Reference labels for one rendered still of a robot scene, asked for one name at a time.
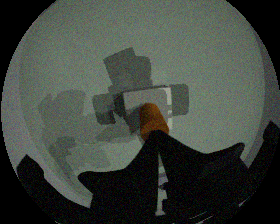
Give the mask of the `orange-brown cylinder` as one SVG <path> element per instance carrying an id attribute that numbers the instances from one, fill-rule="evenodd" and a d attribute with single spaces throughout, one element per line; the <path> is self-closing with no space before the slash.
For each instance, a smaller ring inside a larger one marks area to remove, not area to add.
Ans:
<path id="1" fill-rule="evenodd" d="M 160 129 L 164 133 L 170 133 L 169 126 L 161 116 L 159 107 L 154 103 L 146 103 L 140 108 L 140 134 L 142 141 L 146 141 L 151 131 Z"/>

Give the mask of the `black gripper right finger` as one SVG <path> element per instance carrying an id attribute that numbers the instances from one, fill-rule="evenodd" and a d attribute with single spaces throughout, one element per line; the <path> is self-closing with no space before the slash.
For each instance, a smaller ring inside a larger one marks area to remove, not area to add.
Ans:
<path id="1" fill-rule="evenodd" d="M 187 206 L 187 199 L 200 186 L 202 179 L 240 157 L 245 148 L 245 143 L 239 142 L 220 151 L 201 153 L 160 129 L 156 129 L 156 136 L 159 156 L 165 167 L 176 208 Z"/>

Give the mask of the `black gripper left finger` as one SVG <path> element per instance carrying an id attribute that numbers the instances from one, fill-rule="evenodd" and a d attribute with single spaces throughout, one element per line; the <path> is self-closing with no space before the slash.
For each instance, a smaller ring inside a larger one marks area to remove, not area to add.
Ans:
<path id="1" fill-rule="evenodd" d="M 157 208 L 159 191 L 159 144 L 156 129 L 127 167 L 109 172 L 81 172 L 77 178 L 94 194 L 120 197 L 147 197 L 151 209 Z M 157 211 L 156 211 L 157 212 Z"/>

